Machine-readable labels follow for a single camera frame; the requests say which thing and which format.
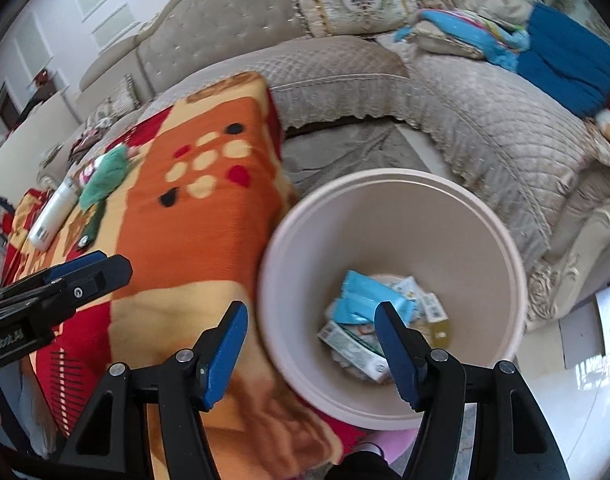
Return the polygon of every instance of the sofa armrest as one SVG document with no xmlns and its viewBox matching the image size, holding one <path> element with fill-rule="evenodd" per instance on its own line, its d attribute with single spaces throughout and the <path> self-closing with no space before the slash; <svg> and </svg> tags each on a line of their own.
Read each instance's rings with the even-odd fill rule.
<svg viewBox="0 0 610 480">
<path fill-rule="evenodd" d="M 553 262 L 542 258 L 531 269 L 527 330 L 560 319 L 571 311 L 581 299 L 579 294 L 590 271 L 608 246 L 610 198 L 589 215 L 565 254 Z"/>
</svg>

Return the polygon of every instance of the red blanket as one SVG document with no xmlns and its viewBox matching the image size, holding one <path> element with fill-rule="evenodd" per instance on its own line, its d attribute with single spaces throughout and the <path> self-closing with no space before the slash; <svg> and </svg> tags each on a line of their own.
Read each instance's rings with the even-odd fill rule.
<svg viewBox="0 0 610 480">
<path fill-rule="evenodd" d="M 363 434 L 305 406 L 259 339 L 258 266 L 290 206 L 281 136 L 264 80 L 244 73 L 182 99 L 121 139 L 141 155 L 108 198 L 92 250 L 123 254 L 134 276 L 57 327 L 55 341 L 35 358 L 64 434 L 109 364 L 159 364 L 217 325 L 233 300 L 250 307 L 249 331 L 225 398 L 203 416 L 222 478 L 296 476 L 338 461 Z M 86 218 L 77 207 L 47 253 L 19 245 L 24 224 L 12 249 L 15 279 L 78 255 L 72 248 Z M 157 413 L 149 415 L 157 479 L 166 478 Z"/>
</svg>

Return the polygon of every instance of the beige sofa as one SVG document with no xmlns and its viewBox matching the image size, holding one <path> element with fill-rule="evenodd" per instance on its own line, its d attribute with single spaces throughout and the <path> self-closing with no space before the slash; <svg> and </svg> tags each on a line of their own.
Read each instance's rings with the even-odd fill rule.
<svg viewBox="0 0 610 480">
<path fill-rule="evenodd" d="M 60 92 L 40 105 L 0 147 L 0 195 L 16 206 L 36 186 L 45 150 L 67 141 L 78 126 Z"/>
<path fill-rule="evenodd" d="M 143 102 L 154 100 L 141 110 L 144 120 L 220 78 L 256 70 L 268 80 L 286 128 L 347 116 L 405 121 L 432 137 L 441 171 L 457 174 L 510 230 L 530 280 L 527 325 L 569 312 L 610 247 L 610 172 L 603 186 L 591 185 L 601 170 L 591 169 L 581 121 L 485 62 L 421 55 L 388 37 L 378 46 L 304 35 L 292 0 L 171 0 L 145 30 L 89 68 L 77 114 L 89 113 L 126 73 Z M 521 120 L 517 102 L 537 110 L 538 121 Z M 506 110 L 513 114 L 509 136 Z M 112 136 L 135 121 L 124 121 Z M 564 149 L 547 151 L 551 146 Z M 570 224 L 573 236 L 559 228 Z"/>
</svg>

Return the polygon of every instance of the trash can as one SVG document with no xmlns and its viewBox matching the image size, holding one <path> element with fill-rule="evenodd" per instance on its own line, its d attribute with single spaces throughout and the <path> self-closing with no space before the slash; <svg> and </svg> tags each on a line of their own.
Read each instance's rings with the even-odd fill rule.
<svg viewBox="0 0 610 480">
<path fill-rule="evenodd" d="M 483 202 L 413 170 L 360 171 L 320 187 L 283 219 L 267 248 L 258 316 L 272 361 L 307 402 L 372 430 L 418 427 L 394 384 L 360 381 L 317 332 L 348 269 L 413 275 L 451 320 L 448 351 L 492 367 L 514 357 L 527 309 L 525 272 L 507 229 Z"/>
</svg>

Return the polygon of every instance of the screw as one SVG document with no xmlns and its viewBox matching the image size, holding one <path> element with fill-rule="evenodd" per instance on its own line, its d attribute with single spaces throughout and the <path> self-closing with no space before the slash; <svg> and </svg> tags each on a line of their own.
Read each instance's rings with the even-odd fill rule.
<svg viewBox="0 0 610 480">
<path fill-rule="evenodd" d="M 434 361 L 444 363 L 445 361 L 447 361 L 450 355 L 442 348 L 435 348 L 434 350 L 432 350 L 430 356 Z"/>
<path fill-rule="evenodd" d="M 514 363 L 511 363 L 509 361 L 499 362 L 498 368 L 504 374 L 513 374 L 516 371 L 516 367 L 514 366 Z"/>
<path fill-rule="evenodd" d="M 193 357 L 194 357 L 194 352 L 192 352 L 188 348 L 186 348 L 184 350 L 179 350 L 178 352 L 176 352 L 176 360 L 179 363 L 187 363 L 188 361 L 191 361 Z"/>
<path fill-rule="evenodd" d="M 123 363 L 114 363 L 111 367 L 109 367 L 109 374 L 113 377 L 122 375 L 124 371 L 125 365 Z"/>
</svg>

